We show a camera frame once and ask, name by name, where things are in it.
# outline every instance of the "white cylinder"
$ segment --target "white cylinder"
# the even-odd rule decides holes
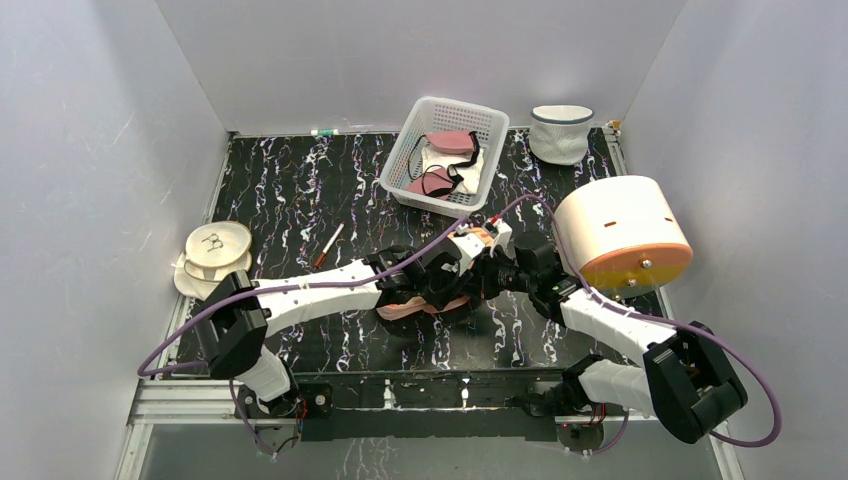
[[[647,177],[588,183],[555,216],[568,258],[599,290],[638,295],[674,280],[692,261],[660,186]]]
[[[577,105],[534,108],[530,123],[530,150],[547,163],[580,163],[589,147],[589,120],[594,115],[591,109]]]

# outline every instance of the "marble pattern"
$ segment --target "marble pattern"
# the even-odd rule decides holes
[[[422,245],[452,219],[398,204],[379,186],[396,134],[237,138],[230,145],[213,220],[253,233],[251,278],[309,271],[339,222],[345,228],[325,268],[392,244]],[[576,167],[538,162],[526,130],[510,130],[479,223],[525,192],[556,205],[576,187],[614,175],[603,132],[589,135],[590,155]],[[508,216],[516,230],[550,233],[540,206],[525,202]],[[631,302],[660,314],[654,294]],[[266,344],[295,372],[565,367],[589,353],[616,353],[593,338],[541,318],[526,295],[503,293],[476,310],[417,314],[388,322],[375,312],[347,312],[296,325]],[[178,361],[200,357],[196,337],[180,343]]]

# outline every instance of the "white plastic basket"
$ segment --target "white plastic basket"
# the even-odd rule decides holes
[[[403,124],[397,142],[392,147],[389,160],[380,173],[380,185],[398,202],[410,207],[460,217],[475,212],[486,204],[492,179],[498,169],[509,117],[498,110],[447,98],[424,97],[415,102],[412,112]],[[421,155],[411,155],[415,142],[421,135],[455,130],[474,130],[483,152],[483,169],[477,193],[468,195],[454,192],[444,200],[408,192],[412,183],[407,172],[406,159],[412,162],[412,174],[421,173]]]

